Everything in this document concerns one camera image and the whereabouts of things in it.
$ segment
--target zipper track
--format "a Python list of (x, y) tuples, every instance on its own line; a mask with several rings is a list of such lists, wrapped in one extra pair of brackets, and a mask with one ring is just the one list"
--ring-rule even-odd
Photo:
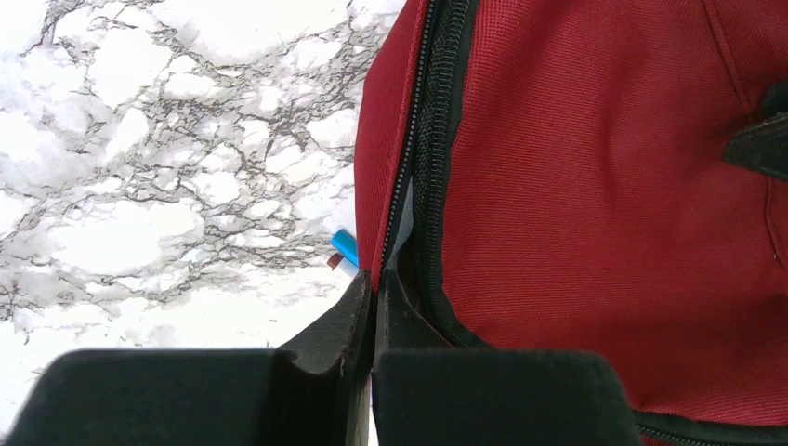
[(420, 152), (418, 156), (424, 157), (427, 163), (427, 181), (426, 184), (422, 184), (422, 187), (426, 189), (426, 196), (423, 209), (415, 210), (417, 213), (424, 213), (423, 244), (420, 250), (423, 258), (417, 259), (417, 261), (421, 260), (419, 264), (424, 269), (420, 271), (420, 276), (426, 281), (423, 298), (437, 319), (442, 334), (454, 345), (462, 347), (466, 347), (467, 343), (451, 329), (449, 319), (438, 302), (438, 299), (442, 298), (441, 282), (438, 282), (438, 277), (440, 274), (440, 229), (443, 224), (442, 210), (446, 197), (444, 184), (451, 150), (450, 113), (452, 107), (461, 106), (461, 104), (453, 103), (453, 89), (457, 84), (454, 79), (455, 68), (469, 8), (469, 0), (454, 0), (446, 5), (443, 14), (441, 14), (442, 17), (436, 20), (439, 26), (436, 30), (437, 48), (429, 67), (429, 76), (434, 76), (434, 83), (429, 78), (427, 79), (427, 86), (432, 87), (430, 92), (432, 113), (429, 116), (429, 122), (423, 123), (429, 125), (429, 129), (426, 129), (426, 135), (429, 138), (420, 140), (418, 143), (418, 151)]
[[(742, 446), (741, 443), (723, 443), (717, 441), (704, 441), (701, 439), (691, 439), (689, 437), (682, 437), (680, 435), (672, 434), (670, 432), (665, 432), (660, 429), (655, 429), (653, 427), (643, 426), (641, 424), (637, 425), (637, 429), (640, 433), (650, 439), (656, 439), (663, 443), (674, 444), (676, 446)], [(751, 446), (757, 446), (755, 443), (750, 443)], [(779, 444), (772, 444), (767, 445), (764, 444), (763, 446), (781, 446)]]
[[(444, 0), (428, 0), (427, 3), (427, 12), (425, 14), (421, 44), (419, 46), (417, 56), (413, 98), (408, 119), (408, 133), (402, 147), (399, 170), (397, 172), (394, 190), (391, 194), (390, 207), (388, 209), (388, 219), (386, 224), (386, 233), (384, 236), (383, 257), (380, 266), (380, 273), (382, 276), (386, 264), (392, 254), (391, 250), (394, 244), (391, 241), (391, 237), (393, 235), (392, 232), (398, 222), (398, 218), (400, 218), (401, 215), (401, 207), (403, 205), (403, 203), (401, 203), (401, 196), (405, 187), (406, 178), (409, 178), (408, 174), (409, 170), (411, 169), (411, 164), (413, 163), (416, 146), (420, 142), (425, 142), (419, 141), (418, 137), (420, 124), (419, 114), (422, 111), (424, 105), (423, 102), (426, 95), (425, 83), (427, 82), (427, 76), (435, 72), (436, 75), (439, 76), (439, 79), (437, 80), (437, 85), (434, 88), (435, 91), (430, 104), (434, 105), (434, 109), (437, 111), (430, 117), (431, 119), (428, 123), (432, 128), (432, 135), (431, 138), (429, 138), (428, 144), (425, 144), (424, 148), (419, 147), (419, 151), (423, 151), (423, 154), (419, 153), (419, 156), (426, 156), (429, 163), (429, 179), (426, 184), (428, 188), (428, 197), (424, 225), (425, 239), (423, 243), (423, 252), (425, 253), (424, 258), (427, 267), (424, 271), (420, 271), (419, 275), (426, 278), (427, 287), (425, 290), (423, 290), (424, 295), (422, 297), (426, 303), (429, 304), (430, 309), (438, 319), (441, 334), (444, 335), (446, 339), (452, 342), (455, 346), (467, 347), (468, 343), (449, 329), (449, 319), (446, 317), (446, 315), (441, 310), (440, 305), (437, 303), (437, 299), (439, 297), (436, 294), (441, 290), (437, 289), (440, 287), (440, 285), (436, 283), (436, 270), (440, 263), (438, 254), (440, 252), (439, 238), (440, 226), (442, 224), (442, 207), (445, 200), (445, 190), (443, 188), (445, 179), (444, 172), (447, 162), (447, 154), (451, 149), (450, 147), (447, 147), (449, 144), (449, 113), (453, 105), (458, 106), (458, 104), (452, 104), (454, 68), (457, 62), (458, 47), (464, 26), (466, 24), (466, 17), (470, 8), (470, 2), (469, 0), (449, 0), (449, 2), (452, 3), (452, 7), (444, 7), (441, 10), (441, 15), (442, 13), (447, 12), (447, 9), (449, 10), (448, 12), (451, 13), (451, 16), (446, 22), (447, 31), (445, 37), (445, 40), (448, 41), (450, 45), (449, 48), (443, 48), (444, 50), (450, 49), (451, 51), (448, 51), (448, 54), (441, 54), (443, 57), (433, 64), (432, 62), (434, 62), (434, 60), (430, 60), (429, 54), (430, 45), (432, 44), (433, 39), (432, 34), (435, 33), (435, 28), (439, 22), (438, 18), (436, 17), (438, 15), (436, 11), (438, 10), (439, 2), (442, 1)], [(740, 443), (705, 441), (693, 439), (690, 437), (683, 437), (681, 435), (673, 434), (641, 424), (637, 424), (637, 428), (640, 434), (645, 437), (676, 446), (741, 446)], [(763, 446), (788, 446), (788, 443), (781, 445), (764, 444)]]
[(402, 156), (400, 160), (400, 170), (397, 172), (397, 179), (394, 183), (394, 191), (391, 192), (391, 203), (388, 208), (388, 222), (386, 224), (386, 235), (383, 238), (383, 257), (380, 262), (380, 275), (383, 276), (383, 270), (386, 268), (388, 258), (391, 256), (391, 249), (393, 243), (391, 242), (391, 231), (397, 221), (398, 210), (400, 208), (400, 196), (402, 195), (402, 186), (405, 182), (405, 177), (410, 168), (411, 154), (414, 151), (416, 140), (416, 124), (418, 121), (418, 113), (421, 110), (421, 97), (422, 88), (424, 86), (425, 78), (427, 77), (427, 54), (429, 51), (429, 40), (432, 34), (435, 6), (438, 0), (429, 0), (427, 4), (427, 13), (425, 14), (424, 29), (422, 31), (421, 45), (419, 46), (416, 75), (414, 79), (414, 92), (413, 100), (411, 102), (410, 117), (408, 119), (408, 135), (405, 139), (405, 145), (402, 147)]

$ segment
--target zipper teeth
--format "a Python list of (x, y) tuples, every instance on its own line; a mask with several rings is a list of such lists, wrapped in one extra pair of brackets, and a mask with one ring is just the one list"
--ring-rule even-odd
[(397, 173), (397, 180), (394, 183), (394, 191), (391, 193), (391, 204), (388, 209), (388, 223), (386, 224), (386, 235), (383, 238), (383, 257), (380, 262), (380, 273), (383, 274), (383, 269), (386, 267), (387, 258), (391, 255), (391, 246), (389, 241), (391, 239), (391, 229), (394, 226), (394, 221), (397, 218), (397, 207), (400, 202), (400, 195), (402, 192), (402, 182), (405, 179), (405, 174), (408, 170), (408, 164), (413, 152), (416, 134), (416, 120), (418, 117), (419, 106), (421, 104), (421, 90), (424, 84), (425, 71), (427, 70), (427, 47), (429, 45), (429, 37), (432, 32), (432, 19), (435, 14), (435, 4), (437, 0), (429, 0), (427, 5), (427, 13), (425, 14), (424, 30), (421, 37), (421, 46), (419, 47), (418, 66), (416, 68), (416, 76), (414, 82), (414, 97), (411, 107), (410, 122), (408, 123), (408, 138), (405, 142), (405, 147), (402, 148), (402, 160), (400, 163), (400, 171)]
[(435, 63), (431, 67), (431, 71), (435, 71), (437, 76), (437, 85), (435, 88), (435, 97), (433, 103), (435, 104), (436, 113), (433, 116), (430, 125), (433, 129), (431, 147), (428, 150), (428, 163), (429, 163), (429, 181), (428, 181), (428, 198), (427, 198), (427, 216), (425, 222), (425, 253), (427, 254), (427, 297), (432, 304), (432, 310), (438, 319), (438, 322), (443, 329), (443, 334), (449, 338), (457, 346), (467, 346), (467, 343), (460, 339), (453, 330), (449, 329), (449, 322), (443, 313), (440, 305), (437, 303), (439, 298), (438, 294), (440, 289), (435, 283), (435, 277), (438, 266), (437, 253), (439, 247), (439, 228), (440, 228), (440, 213), (445, 201), (445, 191), (443, 190), (444, 173), (446, 166), (447, 151), (451, 148), (447, 147), (449, 143), (449, 113), (452, 107), (452, 88), (454, 68), (457, 63), (459, 53), (460, 39), (462, 38), (463, 28), (469, 9), (469, 2), (456, 1), (451, 5), (450, 13), (447, 23), (446, 42), (443, 43), (446, 48), (443, 48), (442, 56), (438, 59), (433, 59)]
[(648, 427), (643, 425), (637, 425), (637, 428), (640, 431), (640, 433), (646, 437), (649, 437), (651, 439), (656, 439), (658, 441), (662, 441), (665, 443), (675, 444), (676, 446), (742, 446), (740, 443), (720, 443), (715, 441), (703, 441), (700, 439), (691, 439), (688, 437), (682, 437), (680, 435), (671, 434), (663, 430), (659, 430), (653, 427)]

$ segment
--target blue object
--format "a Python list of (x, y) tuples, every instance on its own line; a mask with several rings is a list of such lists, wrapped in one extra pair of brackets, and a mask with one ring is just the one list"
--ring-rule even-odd
[(359, 248), (356, 246), (356, 239), (352, 235), (345, 232), (345, 230), (339, 230), (339, 232), (334, 234), (334, 238), (331, 239), (331, 244), (350, 263), (357, 267), (359, 266)]

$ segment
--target black zipper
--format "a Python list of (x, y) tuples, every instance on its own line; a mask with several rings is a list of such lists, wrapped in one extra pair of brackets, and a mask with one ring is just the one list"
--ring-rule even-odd
[(402, 189), (407, 183), (405, 180), (408, 177), (408, 171), (411, 167), (411, 154), (414, 151), (416, 141), (416, 124), (418, 114), (421, 110), (421, 97), (424, 81), (427, 78), (427, 56), (429, 53), (429, 42), (432, 34), (432, 27), (435, 21), (435, 9), (438, 0), (429, 0), (427, 4), (427, 13), (425, 15), (425, 22), (422, 31), (421, 45), (419, 46), (419, 53), (416, 62), (416, 73), (414, 78), (414, 92), (411, 100), (410, 116), (408, 118), (408, 135), (405, 138), (404, 146), (402, 147), (402, 155), (400, 158), (400, 165), (397, 171), (396, 182), (394, 183), (394, 191), (391, 193), (391, 202), (388, 208), (388, 222), (386, 224), (386, 235), (383, 238), (383, 259), (380, 263), (380, 275), (383, 277), (383, 270), (386, 268), (388, 258), (391, 257), (391, 249), (394, 242), (391, 240), (391, 233), (393, 232), (395, 224), (401, 216), (401, 209), (404, 203), (400, 203)]
[[(649, 437), (650, 439), (656, 439), (663, 443), (673, 444), (676, 446), (742, 446), (742, 443), (725, 443), (719, 441), (705, 441), (702, 439), (692, 439), (690, 437), (683, 437), (681, 435), (672, 434), (670, 432), (665, 432), (660, 429), (655, 429), (649, 426), (643, 426), (641, 424), (637, 425), (637, 429), (640, 431), (645, 437)], [(763, 446), (781, 446), (779, 444), (772, 444), (767, 445), (766, 443)]]
[(422, 302), (427, 316), (455, 346), (467, 342), (452, 330), (440, 300), (442, 291), (443, 207), (448, 186), (450, 151), (462, 107), (464, 70), (458, 72), (461, 43), (468, 25), (470, 0), (448, 0), (436, 5), (438, 17), (430, 43), (424, 106), (417, 118), (414, 146), (414, 247)]

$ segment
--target fabric texture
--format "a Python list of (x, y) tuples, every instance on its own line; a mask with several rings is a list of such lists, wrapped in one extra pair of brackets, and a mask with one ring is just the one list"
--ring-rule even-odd
[[(375, 283), (425, 3), (365, 87)], [(640, 411), (788, 426), (788, 186), (721, 161), (788, 79), (786, 23), (774, 0), (479, 2), (443, 227), (459, 321), (595, 351)]]
[[(380, 444), (640, 444), (621, 385), (596, 355), (395, 349), (381, 354), (378, 367), (373, 399)], [(513, 368), (530, 379), (510, 373)]]

